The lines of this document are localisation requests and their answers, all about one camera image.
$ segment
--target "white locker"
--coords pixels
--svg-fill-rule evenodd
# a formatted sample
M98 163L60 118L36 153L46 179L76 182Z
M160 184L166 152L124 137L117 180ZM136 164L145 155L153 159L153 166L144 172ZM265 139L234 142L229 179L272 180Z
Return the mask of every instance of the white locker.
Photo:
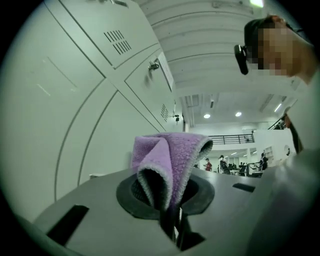
M148 70L159 42L125 2L46 0L1 67L3 191L31 222L90 174L128 168L136 136L182 131L175 88Z
M0 79L3 188L13 210L32 221L54 202L65 135L104 78L41 4L15 38Z
M125 82L167 131L167 123L173 119L174 98L162 69L148 69L161 52L160 49L149 56Z
M88 144L80 184L92 173L110 174L130 166L135 136L156 129L117 92L101 117Z
M114 69L142 50L158 44L147 18L130 0L123 1L127 6L111 1L60 2Z

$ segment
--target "desk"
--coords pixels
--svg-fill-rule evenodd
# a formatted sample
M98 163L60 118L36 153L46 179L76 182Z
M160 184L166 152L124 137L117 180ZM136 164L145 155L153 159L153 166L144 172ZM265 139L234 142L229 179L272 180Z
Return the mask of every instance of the desk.
M230 173L231 175L236 175L236 173L240 172L239 170L231 170Z
M255 177L255 178L261 177L263 173L264 173L263 171L255 171L252 173L252 177Z

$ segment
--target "black railing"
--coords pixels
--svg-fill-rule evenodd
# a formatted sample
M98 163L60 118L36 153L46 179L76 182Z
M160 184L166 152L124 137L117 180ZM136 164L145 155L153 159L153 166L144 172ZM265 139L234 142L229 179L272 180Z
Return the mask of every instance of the black railing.
M253 134L209 136L214 145L254 143Z
M281 118L276 121L273 125L271 125L268 130L284 130L286 128L285 121Z

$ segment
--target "chair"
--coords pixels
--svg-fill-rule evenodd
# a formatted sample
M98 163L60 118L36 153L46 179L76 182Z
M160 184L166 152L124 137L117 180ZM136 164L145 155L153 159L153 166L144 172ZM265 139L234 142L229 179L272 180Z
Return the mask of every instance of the chair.
M247 168L247 165L243 165L240 169L240 171L238 172L239 176L245 176L245 170Z

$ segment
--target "white wall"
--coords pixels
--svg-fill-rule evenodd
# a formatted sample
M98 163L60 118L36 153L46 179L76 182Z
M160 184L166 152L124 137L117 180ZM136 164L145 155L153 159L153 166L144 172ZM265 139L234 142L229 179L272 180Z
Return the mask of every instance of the white wall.
M206 136L243 134L240 123L197 124L189 132Z
M272 147L274 161L288 158L286 156L285 146L288 146L291 153L295 153L292 134L289 129L285 130L257 130L254 133L257 158L267 147Z
M245 150L252 149L256 147L256 143L242 143L242 144L214 144L212 150Z
M259 162L259 160L260 160L260 157L259 157L258 153L251 155L251 161L250 161L251 163L257 163L257 162Z
M240 163L248 163L248 157L247 156L244 156L244 157L239 157L239 164Z
M251 134L253 130L267 130L272 126L274 121L266 122L222 122L210 124L197 124L190 127L189 132L194 134L202 134L206 136L217 135L242 135Z

